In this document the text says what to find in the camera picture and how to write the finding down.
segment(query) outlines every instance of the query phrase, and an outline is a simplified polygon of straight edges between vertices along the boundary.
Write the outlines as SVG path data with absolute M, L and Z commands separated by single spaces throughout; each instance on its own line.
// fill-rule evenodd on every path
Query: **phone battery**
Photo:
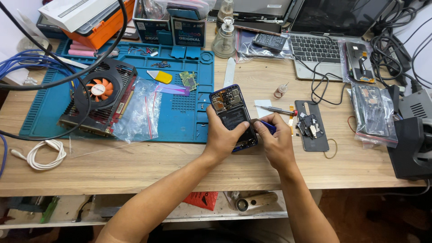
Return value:
M 287 37 L 258 33 L 254 38 L 254 44 L 267 47 L 275 51 L 282 51 L 287 39 Z

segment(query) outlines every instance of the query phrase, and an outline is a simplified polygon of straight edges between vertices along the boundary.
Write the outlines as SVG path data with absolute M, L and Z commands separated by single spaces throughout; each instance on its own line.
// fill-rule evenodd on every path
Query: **graphics card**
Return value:
M 83 79 L 90 92 L 92 109 L 80 130 L 98 135 L 112 135 L 111 126 L 123 115 L 133 94 L 137 76 L 134 66 L 106 58 Z M 84 119 L 88 109 L 85 88 L 80 84 L 73 100 L 60 116 L 58 125 L 71 128 Z

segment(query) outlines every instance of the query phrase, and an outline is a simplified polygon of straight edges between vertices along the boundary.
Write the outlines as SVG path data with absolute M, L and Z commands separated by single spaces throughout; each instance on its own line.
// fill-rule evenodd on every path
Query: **forearm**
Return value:
M 295 163 L 279 172 L 294 238 L 301 243 L 339 242 L 334 229 L 316 205 Z
M 135 195 L 106 224 L 97 242 L 140 242 L 214 168 L 211 160 L 200 156 Z

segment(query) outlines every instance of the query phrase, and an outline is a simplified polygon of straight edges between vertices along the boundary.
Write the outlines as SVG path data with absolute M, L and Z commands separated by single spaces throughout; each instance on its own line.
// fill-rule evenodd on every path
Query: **laptop keyboard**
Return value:
M 292 51 L 297 59 L 340 63 L 339 45 L 336 39 L 291 35 Z

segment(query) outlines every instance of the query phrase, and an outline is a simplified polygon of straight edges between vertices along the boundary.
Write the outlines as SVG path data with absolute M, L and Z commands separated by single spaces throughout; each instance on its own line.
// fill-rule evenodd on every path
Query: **screwdriver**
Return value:
M 266 110 L 271 111 L 271 112 L 286 113 L 286 114 L 290 114 L 293 116 L 297 116 L 297 113 L 298 113 L 297 110 L 287 111 L 287 110 L 277 108 L 277 107 L 272 107 L 272 106 L 255 106 L 255 107 L 263 108 L 263 109 L 266 109 Z

